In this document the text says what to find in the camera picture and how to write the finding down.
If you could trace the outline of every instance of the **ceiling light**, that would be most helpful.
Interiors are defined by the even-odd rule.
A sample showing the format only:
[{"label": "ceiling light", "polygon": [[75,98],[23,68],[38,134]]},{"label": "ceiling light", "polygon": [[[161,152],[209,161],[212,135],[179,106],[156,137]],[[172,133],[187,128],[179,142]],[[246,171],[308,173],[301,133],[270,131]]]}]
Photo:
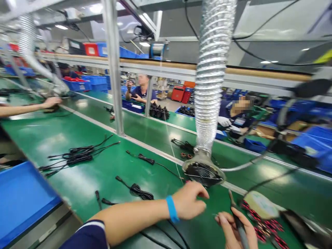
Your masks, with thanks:
[{"label": "ceiling light", "polygon": [[261,64],[277,63],[278,61],[262,61]]},{"label": "ceiling light", "polygon": [[99,14],[103,9],[103,5],[101,3],[94,4],[89,9],[92,13]]},{"label": "ceiling light", "polygon": [[142,45],[143,47],[150,47],[150,44],[148,43],[140,43],[140,45]]},{"label": "ceiling light", "polygon": [[62,26],[62,25],[55,25],[57,28],[59,28],[59,29],[64,29],[64,30],[66,30],[66,29],[68,29],[67,27],[65,27],[65,26]]}]

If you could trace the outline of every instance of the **shelf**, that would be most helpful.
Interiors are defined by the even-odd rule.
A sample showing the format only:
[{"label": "shelf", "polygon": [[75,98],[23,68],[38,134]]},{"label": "shelf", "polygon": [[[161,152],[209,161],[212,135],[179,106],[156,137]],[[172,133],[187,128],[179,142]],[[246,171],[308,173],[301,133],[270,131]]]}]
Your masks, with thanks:
[{"label": "shelf", "polygon": [[[70,65],[85,65],[108,69],[106,57],[93,57],[84,55],[46,54],[44,58]],[[196,65],[160,62],[143,59],[120,59],[120,70],[131,73],[148,74],[151,76],[165,77],[176,80],[195,82]],[[303,81],[310,80],[310,76],[292,73],[270,72],[253,69],[227,68],[223,86],[248,91],[261,92],[278,96],[292,96],[289,90]],[[332,89],[330,95],[320,99],[320,102],[332,103]]]}]

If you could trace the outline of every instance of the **flexible aluminum duct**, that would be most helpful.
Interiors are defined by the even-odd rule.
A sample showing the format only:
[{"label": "flexible aluminum duct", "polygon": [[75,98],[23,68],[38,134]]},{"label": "flexible aluminum duct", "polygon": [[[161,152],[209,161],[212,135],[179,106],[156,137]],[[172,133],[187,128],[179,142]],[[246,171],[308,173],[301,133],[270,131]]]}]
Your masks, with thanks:
[{"label": "flexible aluminum duct", "polygon": [[36,26],[34,24],[32,15],[26,14],[20,16],[19,23],[21,25],[21,34],[19,41],[20,54],[34,70],[54,82],[56,88],[58,87],[59,89],[57,93],[67,93],[69,91],[67,85],[62,80],[60,80],[56,76],[56,74],[52,74],[49,70],[43,67],[42,64],[40,64],[34,56]]},{"label": "flexible aluminum duct", "polygon": [[195,86],[197,130],[195,156],[184,162],[182,167],[186,172],[195,162],[205,164],[218,172],[223,180],[224,173],[211,162],[210,158],[217,130],[221,84],[233,34],[235,9],[236,0],[203,0],[200,53]]}]

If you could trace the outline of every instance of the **worker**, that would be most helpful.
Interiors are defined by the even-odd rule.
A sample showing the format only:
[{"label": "worker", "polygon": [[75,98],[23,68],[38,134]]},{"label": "worker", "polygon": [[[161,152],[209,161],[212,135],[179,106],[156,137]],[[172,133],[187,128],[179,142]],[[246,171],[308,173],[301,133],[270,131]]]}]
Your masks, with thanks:
[{"label": "worker", "polygon": [[[106,249],[115,247],[134,234],[162,220],[177,217],[190,220],[200,215],[206,208],[197,196],[208,199],[206,189],[197,182],[186,183],[167,200],[137,201],[113,205],[98,212],[76,231],[60,249]],[[244,224],[250,249],[258,249],[254,227],[238,210],[233,209]],[[233,217],[219,213],[215,220],[224,230],[227,249],[241,248]]]},{"label": "worker", "polygon": [[253,122],[252,119],[245,119],[245,112],[250,108],[251,101],[245,96],[240,96],[238,101],[221,100],[218,123],[244,133]]},{"label": "worker", "polygon": [[62,77],[69,76],[73,79],[79,78],[77,73],[69,69],[69,65],[67,63],[58,62],[58,66],[61,71]]},{"label": "worker", "polygon": [[[137,102],[146,104],[146,95],[148,91],[150,77],[146,74],[139,74],[138,75],[138,84],[139,86],[136,87],[133,91],[131,91],[131,87],[133,83],[131,81],[127,81],[127,92],[126,92],[126,100],[130,100],[133,98]],[[157,95],[156,91],[152,90],[151,95],[151,103],[157,103]]]},{"label": "worker", "polygon": [[[25,114],[41,109],[51,108],[56,104],[60,104],[61,99],[57,97],[48,98],[42,104],[34,104],[27,106],[9,106],[6,103],[0,103],[0,118]],[[14,166],[19,164],[21,159],[24,159],[22,152],[10,140],[6,133],[0,129],[0,165]]]}]

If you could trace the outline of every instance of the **tray of black parts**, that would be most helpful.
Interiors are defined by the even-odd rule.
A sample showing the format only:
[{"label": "tray of black parts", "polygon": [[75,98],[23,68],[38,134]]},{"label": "tray of black parts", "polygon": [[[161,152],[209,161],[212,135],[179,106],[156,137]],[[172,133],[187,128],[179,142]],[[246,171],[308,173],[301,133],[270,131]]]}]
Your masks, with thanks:
[{"label": "tray of black parts", "polygon": [[191,118],[195,118],[195,108],[193,107],[187,107],[187,106],[180,106],[175,113],[187,116],[187,117],[191,117]]},{"label": "tray of black parts", "polygon": [[164,121],[169,119],[169,111],[166,109],[166,107],[162,108],[160,105],[157,106],[156,103],[151,104],[149,114],[150,117],[158,118]]}]

